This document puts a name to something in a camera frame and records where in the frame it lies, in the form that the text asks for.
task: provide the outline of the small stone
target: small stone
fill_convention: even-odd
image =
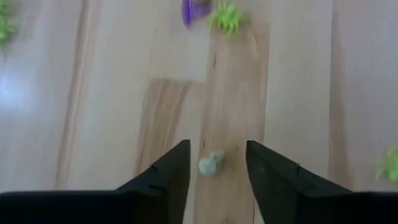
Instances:
[[[199,171],[205,176],[215,176],[220,172],[225,152],[212,152],[210,157],[199,161]]]

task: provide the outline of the green toy spider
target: green toy spider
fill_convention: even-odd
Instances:
[[[232,33],[237,33],[239,25],[246,21],[248,21],[247,15],[238,12],[234,4],[218,3],[218,9],[209,17],[209,29],[211,32],[213,24],[217,23],[218,30],[227,33],[227,37],[230,37]]]
[[[385,174],[391,182],[398,182],[398,147],[391,149],[377,168],[376,178]]]
[[[14,26],[9,23],[9,5],[7,0],[0,0],[0,51],[12,39]]]

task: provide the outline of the green plastic insect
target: green plastic insect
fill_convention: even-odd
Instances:
[[[238,12],[234,4],[218,3],[218,9],[209,17],[209,29],[211,32],[213,24],[217,23],[218,30],[230,37],[232,33],[237,33],[239,25],[246,21],[248,21],[248,16]]]
[[[390,149],[377,168],[376,178],[385,174],[391,182],[398,182],[398,147]]]
[[[12,39],[14,26],[9,22],[9,4],[7,0],[0,0],[0,51]]]

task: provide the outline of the wooden floor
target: wooden floor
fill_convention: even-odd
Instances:
[[[183,139],[184,223],[261,223],[248,139],[349,189],[398,190],[375,180],[398,145],[398,2],[230,2],[251,23],[228,42],[206,20],[187,29],[181,0],[15,1],[0,192],[115,189]],[[213,151],[227,155],[209,179],[197,163]]]

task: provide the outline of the purple toy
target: purple toy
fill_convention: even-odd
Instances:
[[[210,1],[201,1],[203,3],[195,3],[193,1],[182,0],[182,19],[186,27],[189,27],[195,19],[206,16],[211,11]]]

